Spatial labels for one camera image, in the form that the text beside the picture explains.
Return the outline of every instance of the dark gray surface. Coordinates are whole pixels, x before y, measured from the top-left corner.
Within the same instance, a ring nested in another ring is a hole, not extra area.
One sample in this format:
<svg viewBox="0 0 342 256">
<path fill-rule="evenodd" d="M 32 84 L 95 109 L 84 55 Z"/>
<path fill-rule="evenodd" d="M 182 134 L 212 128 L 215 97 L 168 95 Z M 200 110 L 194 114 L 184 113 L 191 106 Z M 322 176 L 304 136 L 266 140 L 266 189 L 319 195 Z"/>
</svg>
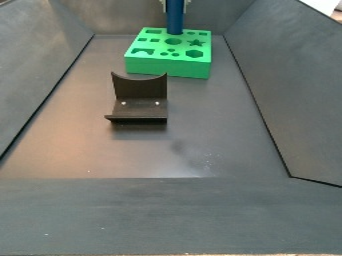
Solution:
<svg viewBox="0 0 342 256">
<path fill-rule="evenodd" d="M 211 78 L 169 78 L 167 130 L 103 118 L 133 37 L 92 40 L 1 161 L 1 254 L 342 253 L 342 190 L 287 177 L 212 39 Z"/>
<path fill-rule="evenodd" d="M 226 38 L 291 175 L 342 186 L 340 24 L 258 0 Z"/>
<path fill-rule="evenodd" d="M 2 255 L 342 253 L 342 190 L 295 179 L 2 179 L 0 194 Z"/>
<path fill-rule="evenodd" d="M 116 125 L 111 71 L 133 37 L 96 37 L 4 159 L 1 178 L 286 176 L 222 36 L 208 80 L 168 77 L 168 124 Z"/>
<path fill-rule="evenodd" d="M 57 0 L 1 5 L 0 155 L 91 37 Z"/>
<path fill-rule="evenodd" d="M 159 0 L 61 0 L 96 34 L 137 34 L 141 27 L 165 27 Z M 196 0 L 184 27 L 222 35 L 254 0 Z"/>
</svg>

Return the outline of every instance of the white wall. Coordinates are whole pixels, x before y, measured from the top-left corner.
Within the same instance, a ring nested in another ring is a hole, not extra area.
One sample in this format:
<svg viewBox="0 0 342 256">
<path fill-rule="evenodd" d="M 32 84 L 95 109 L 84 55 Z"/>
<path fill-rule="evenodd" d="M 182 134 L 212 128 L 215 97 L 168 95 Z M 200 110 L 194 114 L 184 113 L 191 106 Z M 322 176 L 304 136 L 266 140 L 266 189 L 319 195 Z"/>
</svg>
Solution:
<svg viewBox="0 0 342 256">
<path fill-rule="evenodd" d="M 310 5 L 323 14 L 330 16 L 334 12 L 336 5 L 342 8 L 342 1 L 340 0 L 300 0 L 303 3 Z"/>
</svg>

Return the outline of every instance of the bin floor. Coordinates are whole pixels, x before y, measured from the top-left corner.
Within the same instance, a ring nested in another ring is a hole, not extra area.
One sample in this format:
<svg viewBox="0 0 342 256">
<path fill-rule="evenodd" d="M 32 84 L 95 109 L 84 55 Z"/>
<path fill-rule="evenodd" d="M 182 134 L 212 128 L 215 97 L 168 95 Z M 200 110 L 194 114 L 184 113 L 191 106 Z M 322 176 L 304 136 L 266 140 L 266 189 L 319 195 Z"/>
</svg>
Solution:
<svg viewBox="0 0 342 256">
<path fill-rule="evenodd" d="M 132 40 L 95 37 L 1 159 L 1 254 L 340 254 L 342 190 L 288 178 L 222 36 L 167 125 L 104 119 Z"/>
</svg>

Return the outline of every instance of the shape sorter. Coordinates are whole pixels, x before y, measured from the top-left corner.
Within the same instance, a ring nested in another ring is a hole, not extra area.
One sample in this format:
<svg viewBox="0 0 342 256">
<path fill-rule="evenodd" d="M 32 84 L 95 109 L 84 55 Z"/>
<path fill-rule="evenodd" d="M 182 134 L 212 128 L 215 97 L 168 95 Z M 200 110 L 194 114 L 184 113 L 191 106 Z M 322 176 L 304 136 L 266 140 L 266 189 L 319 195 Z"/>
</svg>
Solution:
<svg viewBox="0 0 342 256">
<path fill-rule="evenodd" d="M 183 29 L 171 35 L 165 28 L 143 28 L 125 54 L 127 73 L 207 79 L 211 66 L 211 32 Z"/>
</svg>

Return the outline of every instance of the circular hole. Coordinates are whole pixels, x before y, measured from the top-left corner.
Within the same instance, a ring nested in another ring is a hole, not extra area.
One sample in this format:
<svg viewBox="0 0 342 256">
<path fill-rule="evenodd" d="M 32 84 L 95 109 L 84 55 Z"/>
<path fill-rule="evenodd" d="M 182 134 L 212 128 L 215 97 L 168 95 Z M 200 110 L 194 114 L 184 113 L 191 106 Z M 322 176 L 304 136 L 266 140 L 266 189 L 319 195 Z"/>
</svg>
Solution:
<svg viewBox="0 0 342 256">
<path fill-rule="evenodd" d="M 182 40 L 177 38 L 168 38 L 168 39 L 165 39 L 165 43 L 171 44 L 171 45 L 177 45 L 182 43 Z"/>
</svg>

